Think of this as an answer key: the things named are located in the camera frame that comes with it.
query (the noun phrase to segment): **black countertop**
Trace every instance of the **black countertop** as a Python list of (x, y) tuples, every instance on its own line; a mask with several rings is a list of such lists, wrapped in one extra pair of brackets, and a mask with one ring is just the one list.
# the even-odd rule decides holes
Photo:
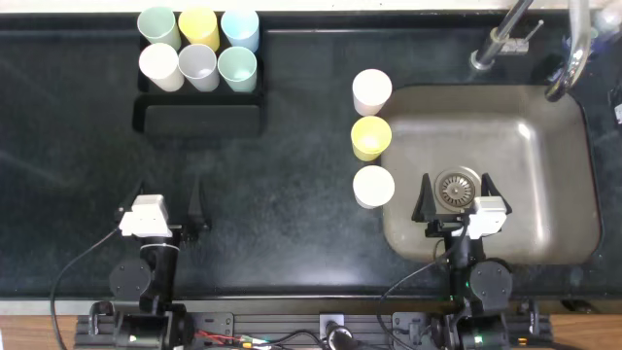
[[(474, 74), (468, 55), (499, 14), (264, 14), (265, 130), (206, 142), (132, 130), (135, 15), (2, 17), (0, 297), (45, 297), (55, 274), (113, 227), (139, 179), (165, 195), (174, 220), (197, 177), (214, 227), (182, 250), (178, 298), (378, 295), (421, 264), (389, 247), (381, 209), (364, 210), (353, 198), (363, 163), (349, 137), (359, 117), (352, 80), (378, 68), (395, 88), (542, 84), (533, 73), (562, 52), (567, 15), (530, 14), (516, 35), (540, 18), (546, 24), (529, 54)], [(620, 57), (618, 44), (587, 66), (572, 92), (585, 110), (602, 242), (581, 265), (514, 265), (516, 297), (622, 294), (622, 137), (607, 103)], [(115, 238), (75, 266), (59, 294), (106, 298), (111, 268), (137, 255), (135, 242)], [(400, 293), (446, 297), (446, 280), (432, 268)]]

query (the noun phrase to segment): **drain strainer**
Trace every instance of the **drain strainer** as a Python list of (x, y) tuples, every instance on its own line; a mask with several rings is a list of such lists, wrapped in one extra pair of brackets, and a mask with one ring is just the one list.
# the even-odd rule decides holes
[(441, 172), (436, 178), (436, 199), (448, 210), (460, 212), (479, 195), (481, 181), (467, 167), (456, 167)]

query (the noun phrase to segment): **cup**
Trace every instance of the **cup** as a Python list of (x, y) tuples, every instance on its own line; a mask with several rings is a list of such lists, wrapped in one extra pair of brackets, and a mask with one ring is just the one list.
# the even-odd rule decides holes
[(232, 46), (246, 48), (253, 53), (259, 48), (259, 16), (255, 11), (226, 11), (221, 28)]
[(199, 91), (213, 91), (220, 77), (216, 70), (216, 54), (203, 44), (186, 46), (179, 52), (179, 70)]
[(362, 116), (375, 116), (391, 96), (391, 79), (377, 69), (366, 69), (352, 83), (354, 108)]
[(357, 172), (352, 182), (357, 203), (365, 209), (387, 204), (396, 191), (396, 183), (387, 169), (369, 165)]
[(210, 8), (196, 7), (179, 15), (179, 28), (191, 44), (207, 45), (214, 52), (221, 45), (216, 14)]
[(138, 66), (147, 78), (164, 91), (176, 91), (184, 84), (178, 68), (179, 57), (170, 45), (157, 43), (147, 46), (138, 58)]
[(363, 117), (352, 126), (350, 137), (355, 156), (362, 161), (371, 161), (391, 144), (391, 127), (382, 118)]
[(218, 71), (236, 92), (252, 92), (257, 85), (257, 58), (250, 50), (231, 47), (221, 53)]
[(178, 50), (182, 46), (175, 14), (169, 8), (152, 7), (143, 11), (136, 20), (138, 30), (152, 44), (163, 43)]

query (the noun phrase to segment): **faucet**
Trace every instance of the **faucet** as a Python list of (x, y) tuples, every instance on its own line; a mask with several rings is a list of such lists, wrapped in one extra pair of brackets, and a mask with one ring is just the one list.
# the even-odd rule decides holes
[[(470, 56), (470, 64), (477, 70), (488, 70), (495, 64), (498, 54), (526, 53), (529, 49), (529, 39), (542, 26), (538, 26), (525, 39), (510, 39), (509, 34), (516, 26), (520, 17), (527, 12), (534, 0), (518, 0), (507, 13), (501, 25), (493, 28), (480, 50)], [(570, 13), (570, 54), (564, 69), (544, 93), (547, 100), (555, 102), (562, 98), (579, 79), (587, 58), (590, 55), (591, 24), (590, 6), (588, 0), (569, 0)]]

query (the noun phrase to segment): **sink basin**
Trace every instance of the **sink basin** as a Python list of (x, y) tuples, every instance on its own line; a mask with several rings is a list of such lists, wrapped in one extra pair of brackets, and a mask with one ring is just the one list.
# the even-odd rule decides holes
[(436, 207), (451, 212), (465, 205), (479, 190), (477, 176), (489, 173), (513, 213), (501, 232), (484, 238), (488, 257), (555, 264), (588, 259), (601, 227), (583, 114), (570, 96), (550, 103), (544, 90), (405, 87), (392, 95), (381, 117), (393, 140), (381, 162), (396, 182), (394, 197), (383, 207), (394, 250), (407, 259), (432, 260), (437, 240), (426, 238), (425, 224), (410, 219), (422, 176), (429, 173), (436, 187), (439, 176), (465, 167), (470, 170), (458, 180), (439, 180), (449, 187), (466, 185), (466, 192), (453, 193), (465, 195), (464, 201), (443, 199), (439, 190)]

